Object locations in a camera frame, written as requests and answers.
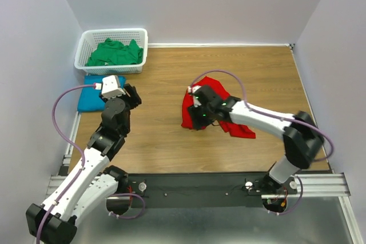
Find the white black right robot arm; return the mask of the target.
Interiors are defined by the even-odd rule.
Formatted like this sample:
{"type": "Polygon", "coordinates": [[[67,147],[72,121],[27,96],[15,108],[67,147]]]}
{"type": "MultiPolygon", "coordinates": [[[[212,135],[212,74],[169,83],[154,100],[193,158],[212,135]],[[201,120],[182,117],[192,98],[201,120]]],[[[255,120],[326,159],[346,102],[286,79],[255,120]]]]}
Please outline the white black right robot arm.
{"type": "Polygon", "coordinates": [[[253,185],[257,190],[277,193],[296,172],[311,166],[324,143],[323,134],[306,112],[278,113],[237,97],[223,99],[208,85],[189,87],[188,95],[193,100],[188,113],[196,130],[214,121],[229,122],[255,127],[283,141],[284,156],[253,185]]]}

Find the red t shirt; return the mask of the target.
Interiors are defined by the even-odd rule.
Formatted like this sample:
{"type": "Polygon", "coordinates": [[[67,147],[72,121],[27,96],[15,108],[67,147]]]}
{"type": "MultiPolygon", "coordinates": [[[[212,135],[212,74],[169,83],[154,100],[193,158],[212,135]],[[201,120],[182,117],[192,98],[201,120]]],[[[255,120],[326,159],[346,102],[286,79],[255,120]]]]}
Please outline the red t shirt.
{"type": "MultiPolygon", "coordinates": [[[[208,85],[210,86],[221,98],[222,100],[217,103],[213,103],[214,107],[214,118],[218,122],[218,125],[226,133],[229,133],[233,137],[255,139],[256,133],[249,129],[246,125],[235,124],[229,118],[229,112],[232,110],[233,105],[240,99],[231,96],[220,83],[220,81],[211,78],[203,77],[202,80],[198,81],[194,85],[208,85]]],[[[192,126],[192,120],[188,114],[188,107],[193,104],[191,96],[188,92],[185,92],[183,102],[182,102],[182,123],[181,127],[194,130],[192,126]]]]}

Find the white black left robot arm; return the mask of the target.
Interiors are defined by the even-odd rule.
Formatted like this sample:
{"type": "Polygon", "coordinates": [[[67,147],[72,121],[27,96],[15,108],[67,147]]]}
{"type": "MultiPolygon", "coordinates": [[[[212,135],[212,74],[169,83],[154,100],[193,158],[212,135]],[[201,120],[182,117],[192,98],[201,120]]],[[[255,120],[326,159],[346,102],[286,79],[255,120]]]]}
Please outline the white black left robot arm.
{"type": "Polygon", "coordinates": [[[81,159],[47,199],[26,211],[29,232],[37,243],[70,243],[78,226],[98,204],[128,188],[128,175],[110,165],[130,132],[130,111],[141,104],[134,86],[118,81],[92,85],[105,101],[102,121],[81,159]]]}

